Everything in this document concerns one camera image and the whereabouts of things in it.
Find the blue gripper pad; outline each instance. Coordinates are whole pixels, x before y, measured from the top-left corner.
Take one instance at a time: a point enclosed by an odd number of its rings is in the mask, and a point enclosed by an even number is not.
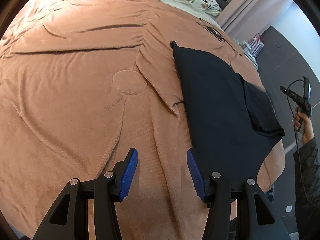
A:
[[[197,192],[197,196],[200,197],[202,201],[204,201],[206,197],[204,191],[204,180],[199,171],[198,165],[196,164],[196,161],[192,155],[191,150],[188,150],[187,152],[187,164],[191,174],[193,185],[195,186]]]
[[[138,151],[134,149],[131,158],[128,162],[127,167],[125,168],[124,174],[121,178],[121,189],[119,193],[119,200],[123,201],[124,198],[128,195],[130,186],[133,180],[134,173],[138,165]]]

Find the blanket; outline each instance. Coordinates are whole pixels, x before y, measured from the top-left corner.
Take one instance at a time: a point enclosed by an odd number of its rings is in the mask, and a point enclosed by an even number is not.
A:
[[[30,0],[0,41],[7,221],[33,237],[71,178],[95,179],[135,147],[129,195],[116,203],[123,239],[200,239],[208,208],[186,163],[192,145],[170,41],[215,54],[263,88],[241,48],[221,35],[233,46],[161,0]],[[284,160],[279,142],[258,174],[264,191]],[[88,219],[94,239],[92,202]]]

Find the curtain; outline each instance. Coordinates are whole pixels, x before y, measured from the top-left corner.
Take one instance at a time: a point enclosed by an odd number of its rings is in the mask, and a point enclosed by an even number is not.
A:
[[[262,34],[292,4],[292,0],[232,0],[216,18],[231,37],[249,41]]]

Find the black jacket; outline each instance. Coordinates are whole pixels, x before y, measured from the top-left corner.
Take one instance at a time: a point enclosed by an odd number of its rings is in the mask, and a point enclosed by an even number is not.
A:
[[[296,184],[295,215],[300,240],[320,239],[320,165],[318,146],[313,138],[299,149],[304,192],[301,182],[299,155],[293,154]]]

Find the white square object on floor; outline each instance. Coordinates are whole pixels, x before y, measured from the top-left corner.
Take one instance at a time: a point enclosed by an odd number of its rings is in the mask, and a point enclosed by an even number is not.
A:
[[[292,205],[291,206],[287,206],[287,208],[285,209],[285,212],[291,212],[292,211]]]

